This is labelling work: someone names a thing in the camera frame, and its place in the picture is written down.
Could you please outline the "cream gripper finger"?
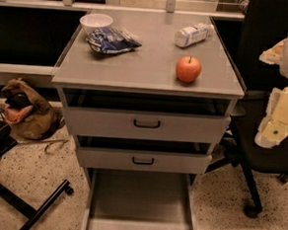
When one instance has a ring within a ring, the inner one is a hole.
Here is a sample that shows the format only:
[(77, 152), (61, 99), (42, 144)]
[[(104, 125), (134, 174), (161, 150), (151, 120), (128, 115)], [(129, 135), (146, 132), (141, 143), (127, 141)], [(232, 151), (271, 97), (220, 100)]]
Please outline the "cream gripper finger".
[(255, 143), (262, 148), (273, 148), (288, 137), (288, 86), (274, 88), (268, 98), (265, 116), (257, 128)]
[(259, 56), (259, 60), (263, 63), (280, 65), (283, 56), (283, 46), (286, 41), (278, 42), (274, 47), (269, 48)]

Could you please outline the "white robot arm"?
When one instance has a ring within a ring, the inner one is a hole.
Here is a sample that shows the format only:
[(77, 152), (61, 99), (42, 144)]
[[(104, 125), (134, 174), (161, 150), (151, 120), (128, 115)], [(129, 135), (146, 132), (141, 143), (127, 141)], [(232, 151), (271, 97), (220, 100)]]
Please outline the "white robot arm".
[[(288, 79), (288, 37), (259, 56), (261, 62), (277, 64), (279, 73)], [(268, 98), (265, 116), (255, 136), (259, 147), (272, 148), (288, 137), (288, 86), (274, 88)]]

